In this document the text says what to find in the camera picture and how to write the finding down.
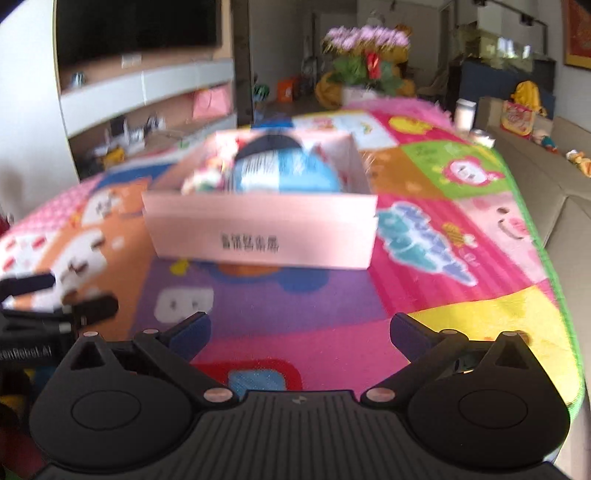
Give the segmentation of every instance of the green leaves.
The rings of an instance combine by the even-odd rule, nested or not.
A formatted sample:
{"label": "green leaves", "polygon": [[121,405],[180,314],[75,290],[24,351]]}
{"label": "green leaves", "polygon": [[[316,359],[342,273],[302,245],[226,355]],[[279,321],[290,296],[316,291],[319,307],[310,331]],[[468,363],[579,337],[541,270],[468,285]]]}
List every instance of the green leaves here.
{"label": "green leaves", "polygon": [[346,85],[364,85],[368,80],[368,70],[361,56],[338,57],[333,66]]}
{"label": "green leaves", "polygon": [[328,77],[329,83],[341,83],[349,86],[364,85],[389,96],[396,96],[396,90],[404,84],[400,77],[393,74],[392,63],[389,61],[380,61],[379,68],[382,75],[379,80],[369,80],[364,56],[337,57],[333,61],[333,67],[335,72]]}
{"label": "green leaves", "polygon": [[396,96],[396,90],[404,84],[402,78],[394,75],[392,72],[392,63],[389,61],[381,61],[379,63],[379,68],[382,72],[382,90],[387,95]]}

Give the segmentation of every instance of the pink gift bag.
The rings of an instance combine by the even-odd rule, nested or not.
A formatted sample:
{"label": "pink gift bag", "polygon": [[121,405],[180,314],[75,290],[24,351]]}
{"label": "pink gift bag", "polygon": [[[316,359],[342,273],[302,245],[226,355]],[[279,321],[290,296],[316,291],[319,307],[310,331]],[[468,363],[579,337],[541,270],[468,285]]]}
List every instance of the pink gift bag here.
{"label": "pink gift bag", "polygon": [[193,120],[225,116],[231,111],[230,89],[226,85],[195,92]]}

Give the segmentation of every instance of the television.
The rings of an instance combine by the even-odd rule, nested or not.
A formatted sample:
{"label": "television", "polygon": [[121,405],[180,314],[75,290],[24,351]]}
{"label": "television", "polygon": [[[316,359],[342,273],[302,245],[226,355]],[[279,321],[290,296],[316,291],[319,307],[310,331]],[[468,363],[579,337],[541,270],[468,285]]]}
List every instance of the television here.
{"label": "television", "polygon": [[221,41],[221,0],[57,0],[60,67]]}

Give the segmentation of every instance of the white shelf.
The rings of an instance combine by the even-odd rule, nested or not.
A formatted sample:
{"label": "white shelf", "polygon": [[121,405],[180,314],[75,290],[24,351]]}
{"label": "white shelf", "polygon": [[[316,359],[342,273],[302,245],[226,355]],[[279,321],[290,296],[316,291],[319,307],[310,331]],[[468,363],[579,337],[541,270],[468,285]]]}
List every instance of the white shelf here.
{"label": "white shelf", "polygon": [[133,73],[62,94],[61,111],[68,138],[122,113],[233,81],[233,60],[196,61]]}

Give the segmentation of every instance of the pink box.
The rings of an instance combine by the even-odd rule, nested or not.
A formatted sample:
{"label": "pink box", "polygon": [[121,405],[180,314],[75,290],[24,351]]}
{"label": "pink box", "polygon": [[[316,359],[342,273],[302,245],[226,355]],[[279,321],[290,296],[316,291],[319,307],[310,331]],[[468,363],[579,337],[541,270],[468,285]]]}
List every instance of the pink box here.
{"label": "pink box", "polygon": [[191,150],[143,194],[144,219],[159,257],[253,265],[365,269],[378,226],[352,136],[289,131],[304,148],[319,145],[339,170],[339,194],[203,192],[183,196],[183,180],[205,159],[236,140],[265,131],[218,132]]}

